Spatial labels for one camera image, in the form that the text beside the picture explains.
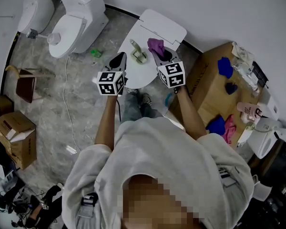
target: toilet bowl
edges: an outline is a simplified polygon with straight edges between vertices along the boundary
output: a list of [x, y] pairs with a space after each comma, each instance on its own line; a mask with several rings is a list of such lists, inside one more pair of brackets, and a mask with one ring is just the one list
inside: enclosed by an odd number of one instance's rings
[[49, 45], [50, 54], [62, 58], [72, 52], [85, 52], [102, 32], [108, 18], [103, 0], [62, 0], [66, 14], [53, 29], [60, 41]]
[[277, 141], [275, 133], [282, 127], [282, 123], [271, 118], [261, 118], [247, 142], [255, 155], [262, 159], [272, 149]]
[[38, 33], [47, 27], [54, 13], [52, 0], [24, 0], [23, 12], [18, 24], [18, 31], [24, 34], [31, 29]]

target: purple cloth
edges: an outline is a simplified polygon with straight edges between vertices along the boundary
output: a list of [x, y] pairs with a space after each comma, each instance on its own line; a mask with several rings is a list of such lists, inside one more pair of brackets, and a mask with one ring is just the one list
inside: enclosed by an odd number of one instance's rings
[[161, 57], [164, 57], [164, 41], [163, 40], [158, 40], [155, 38], [150, 38], [147, 41], [147, 45], [148, 45], [148, 50], [150, 52], [153, 52], [153, 50], [158, 53]]
[[222, 57], [220, 60], [218, 60], [217, 64], [219, 74], [224, 75], [230, 79], [233, 74], [233, 68], [231, 66], [230, 60], [228, 58]]

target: green object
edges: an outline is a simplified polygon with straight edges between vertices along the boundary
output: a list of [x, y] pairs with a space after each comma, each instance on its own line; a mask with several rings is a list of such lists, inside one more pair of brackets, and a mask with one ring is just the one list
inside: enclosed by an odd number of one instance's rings
[[130, 39], [131, 45], [135, 48], [131, 56], [139, 64], [145, 64], [147, 62], [147, 53], [143, 52], [141, 47], [132, 39]]
[[102, 53], [101, 53], [100, 51], [98, 51], [97, 49], [93, 49], [93, 50], [91, 51], [91, 54], [92, 54], [92, 56], [95, 57], [95, 58], [100, 58], [101, 55], [102, 55]]

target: shirt sleeve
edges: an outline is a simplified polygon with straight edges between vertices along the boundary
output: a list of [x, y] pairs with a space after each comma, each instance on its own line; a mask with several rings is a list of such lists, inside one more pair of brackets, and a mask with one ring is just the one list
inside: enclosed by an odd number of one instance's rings
[[92, 145], [81, 151], [69, 174], [62, 193], [62, 219], [69, 229], [76, 228], [76, 215], [82, 197], [94, 191], [96, 177], [104, 167], [111, 150], [106, 145]]
[[197, 140], [212, 156], [221, 175], [229, 206], [229, 224], [233, 228], [247, 209], [254, 183], [248, 164], [218, 134], [208, 134]]

